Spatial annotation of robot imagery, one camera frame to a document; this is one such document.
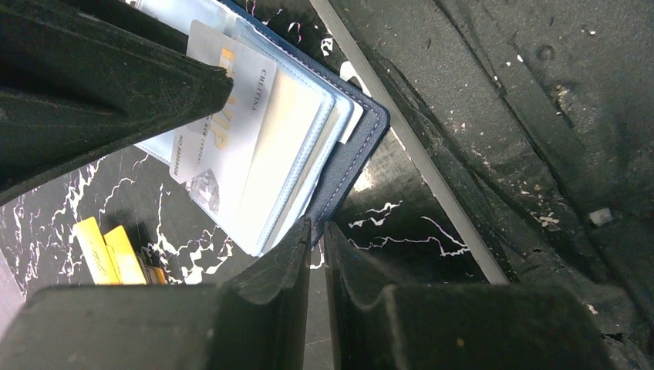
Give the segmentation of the single white card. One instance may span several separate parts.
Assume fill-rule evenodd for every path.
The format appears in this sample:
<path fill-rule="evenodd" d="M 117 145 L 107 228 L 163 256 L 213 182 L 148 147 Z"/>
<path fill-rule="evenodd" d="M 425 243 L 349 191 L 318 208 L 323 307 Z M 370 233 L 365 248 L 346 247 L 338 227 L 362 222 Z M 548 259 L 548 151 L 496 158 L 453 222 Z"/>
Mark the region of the single white card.
<path fill-rule="evenodd" d="M 218 29 L 194 20 L 187 55 L 218 66 L 233 88 L 224 107 L 175 130 L 169 174 L 178 183 L 199 180 L 201 202 L 218 216 L 234 216 L 277 73 L 272 59 Z"/>

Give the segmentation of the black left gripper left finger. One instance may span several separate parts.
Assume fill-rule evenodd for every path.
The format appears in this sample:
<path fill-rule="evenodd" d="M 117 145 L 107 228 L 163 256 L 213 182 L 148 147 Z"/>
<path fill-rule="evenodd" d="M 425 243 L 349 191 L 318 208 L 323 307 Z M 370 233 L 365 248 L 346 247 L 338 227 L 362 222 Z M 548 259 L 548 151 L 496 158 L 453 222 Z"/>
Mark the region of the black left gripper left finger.
<path fill-rule="evenodd" d="M 312 225 L 221 284 L 53 286 L 1 342 L 3 369 L 300 369 Z"/>

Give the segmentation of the navy blue card holder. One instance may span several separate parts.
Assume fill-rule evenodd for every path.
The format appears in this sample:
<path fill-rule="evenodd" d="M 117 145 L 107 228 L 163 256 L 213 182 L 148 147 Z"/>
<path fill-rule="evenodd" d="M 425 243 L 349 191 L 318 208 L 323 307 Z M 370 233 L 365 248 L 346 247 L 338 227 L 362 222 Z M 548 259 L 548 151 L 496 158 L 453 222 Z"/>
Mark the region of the navy blue card holder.
<path fill-rule="evenodd" d="M 135 1 L 133 7 L 187 37 L 198 20 L 272 59 L 277 73 L 234 216 L 201 202 L 203 184 L 183 184 L 246 254 L 261 256 L 308 217 L 313 237 L 333 215 L 389 127 L 387 110 L 230 1 Z M 175 130 L 138 143 L 170 169 Z"/>

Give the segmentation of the orange credit card stack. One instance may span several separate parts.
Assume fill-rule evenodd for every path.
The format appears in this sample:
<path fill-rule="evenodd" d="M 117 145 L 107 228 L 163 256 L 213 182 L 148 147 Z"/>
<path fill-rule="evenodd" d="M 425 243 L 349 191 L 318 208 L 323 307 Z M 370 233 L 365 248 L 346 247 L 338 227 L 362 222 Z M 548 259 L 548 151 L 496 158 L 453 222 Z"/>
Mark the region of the orange credit card stack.
<path fill-rule="evenodd" d="M 122 226 L 102 234 L 94 217 L 72 227 L 96 285 L 166 284 L 164 271 L 137 256 Z"/>

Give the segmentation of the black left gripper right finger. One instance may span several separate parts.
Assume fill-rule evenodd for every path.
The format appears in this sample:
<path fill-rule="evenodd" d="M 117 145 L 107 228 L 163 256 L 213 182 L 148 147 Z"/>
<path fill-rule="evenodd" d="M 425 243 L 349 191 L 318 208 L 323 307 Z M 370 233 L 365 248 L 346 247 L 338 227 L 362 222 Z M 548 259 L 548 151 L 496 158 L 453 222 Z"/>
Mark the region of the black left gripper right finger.
<path fill-rule="evenodd" d="M 611 369 L 589 312 L 566 290 L 399 281 L 324 229 L 337 369 Z"/>

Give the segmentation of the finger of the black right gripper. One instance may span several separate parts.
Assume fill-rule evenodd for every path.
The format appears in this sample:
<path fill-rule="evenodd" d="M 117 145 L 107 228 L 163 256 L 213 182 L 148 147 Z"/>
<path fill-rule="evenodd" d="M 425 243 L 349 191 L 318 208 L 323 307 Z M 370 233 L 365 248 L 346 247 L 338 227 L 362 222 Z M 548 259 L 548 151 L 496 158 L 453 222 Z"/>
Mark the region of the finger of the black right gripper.
<path fill-rule="evenodd" d="M 1 3 L 1 202 L 220 111 L 233 81 L 120 1 Z"/>

